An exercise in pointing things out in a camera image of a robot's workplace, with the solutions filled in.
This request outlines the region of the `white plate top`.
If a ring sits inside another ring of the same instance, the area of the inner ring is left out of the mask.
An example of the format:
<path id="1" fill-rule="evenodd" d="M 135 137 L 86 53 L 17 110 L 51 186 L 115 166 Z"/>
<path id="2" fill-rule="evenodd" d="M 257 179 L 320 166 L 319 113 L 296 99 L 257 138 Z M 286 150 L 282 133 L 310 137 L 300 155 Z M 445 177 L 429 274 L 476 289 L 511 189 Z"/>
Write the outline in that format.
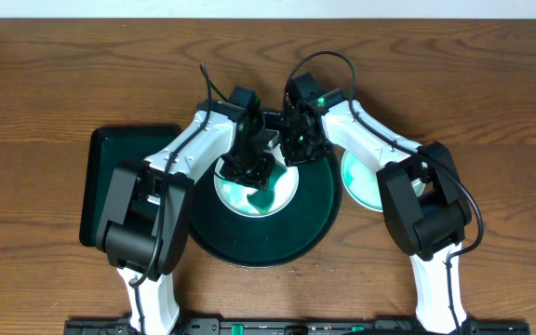
<path id="1" fill-rule="evenodd" d="M 222 160 L 220 158 L 218 159 L 216 167 L 213 168 L 216 172 L 216 175 L 214 176 L 215 191 L 222 203 L 233 213 L 252 219 L 264 218 L 284 209 L 293 199 L 297 192 L 300 180 L 298 169 L 296 167 L 287 167 L 285 165 L 280 144 L 274 149 L 269 150 L 269 153 L 275 157 L 275 167 L 271 173 L 269 181 L 276 182 L 276 198 L 271 212 L 264 215 L 261 215 L 247 201 L 247 195 L 255 193 L 258 189 L 227 181 L 219 173 L 220 167 L 222 166 Z"/>

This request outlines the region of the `green sponge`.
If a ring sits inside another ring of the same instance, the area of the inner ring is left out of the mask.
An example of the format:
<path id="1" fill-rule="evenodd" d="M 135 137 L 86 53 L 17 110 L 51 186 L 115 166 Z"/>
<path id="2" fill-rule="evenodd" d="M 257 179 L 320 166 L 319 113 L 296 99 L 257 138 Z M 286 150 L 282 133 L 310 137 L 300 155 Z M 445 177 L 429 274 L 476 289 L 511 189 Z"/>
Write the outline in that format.
<path id="1" fill-rule="evenodd" d="M 276 198 L 275 185 L 275 181 L 269 181 L 267 189 L 258 189 L 255 193 L 247 195 L 248 203 L 261 215 L 271 212 Z"/>

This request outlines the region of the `mint plate bottom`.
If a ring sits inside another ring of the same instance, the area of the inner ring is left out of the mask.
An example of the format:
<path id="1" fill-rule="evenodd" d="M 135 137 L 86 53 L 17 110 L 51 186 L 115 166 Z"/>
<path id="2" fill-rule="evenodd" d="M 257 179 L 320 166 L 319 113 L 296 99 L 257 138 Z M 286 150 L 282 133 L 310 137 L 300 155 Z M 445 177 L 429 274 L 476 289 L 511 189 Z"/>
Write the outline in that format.
<path id="1" fill-rule="evenodd" d="M 343 185 L 349 195 L 380 196 L 376 172 L 388 163 L 400 162 L 408 158 L 407 154 L 392 154 L 382 150 L 355 156 L 345 151 L 342 156 L 341 175 Z"/>

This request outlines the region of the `mint plate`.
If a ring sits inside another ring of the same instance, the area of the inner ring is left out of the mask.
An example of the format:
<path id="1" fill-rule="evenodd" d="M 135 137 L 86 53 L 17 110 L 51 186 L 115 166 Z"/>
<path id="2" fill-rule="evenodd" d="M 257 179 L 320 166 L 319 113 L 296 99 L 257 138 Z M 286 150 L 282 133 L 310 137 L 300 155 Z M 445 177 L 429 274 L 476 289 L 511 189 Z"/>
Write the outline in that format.
<path id="1" fill-rule="evenodd" d="M 383 212 L 382 209 L 382 200 L 376 196 L 355 196 L 351 195 L 352 199 L 355 200 L 360 206 L 375 212 Z"/>
<path id="2" fill-rule="evenodd" d="M 355 156 L 345 151 L 342 156 L 341 175 L 343 185 L 349 195 L 380 196 L 376 172 L 388 163 L 400 162 L 408 158 L 407 154 L 392 154 L 382 150 Z"/>

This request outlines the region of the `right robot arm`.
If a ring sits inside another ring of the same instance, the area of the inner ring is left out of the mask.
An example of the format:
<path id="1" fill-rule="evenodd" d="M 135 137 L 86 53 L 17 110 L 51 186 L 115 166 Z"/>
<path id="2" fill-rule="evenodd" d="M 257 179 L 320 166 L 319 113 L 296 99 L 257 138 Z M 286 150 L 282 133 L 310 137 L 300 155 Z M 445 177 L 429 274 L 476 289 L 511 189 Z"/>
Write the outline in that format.
<path id="1" fill-rule="evenodd" d="M 341 89 L 306 96 L 288 92 L 283 112 L 293 132 L 287 156 L 338 145 L 376 178 L 388 233 L 409 255 L 417 289 L 416 316 L 433 333 L 459 334 L 462 308 L 458 259 L 465 226 L 480 221 L 476 202 L 462 185 L 449 149 L 423 146 L 384 126 Z"/>

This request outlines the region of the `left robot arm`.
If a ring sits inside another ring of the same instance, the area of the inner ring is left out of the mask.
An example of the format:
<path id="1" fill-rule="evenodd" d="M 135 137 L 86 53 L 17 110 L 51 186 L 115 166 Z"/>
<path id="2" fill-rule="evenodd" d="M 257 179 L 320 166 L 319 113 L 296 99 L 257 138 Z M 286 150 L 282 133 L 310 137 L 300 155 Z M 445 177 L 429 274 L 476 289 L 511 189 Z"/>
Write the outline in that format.
<path id="1" fill-rule="evenodd" d="M 165 148 L 141 160 L 125 158 L 111 174 L 94 230 L 129 287 L 139 334 L 169 334 L 180 307 L 172 273 L 187 240 L 194 186 L 221 160 L 221 177 L 266 190 L 275 159 L 265 150 L 265 117 L 258 99 L 207 99 L 192 123 Z"/>

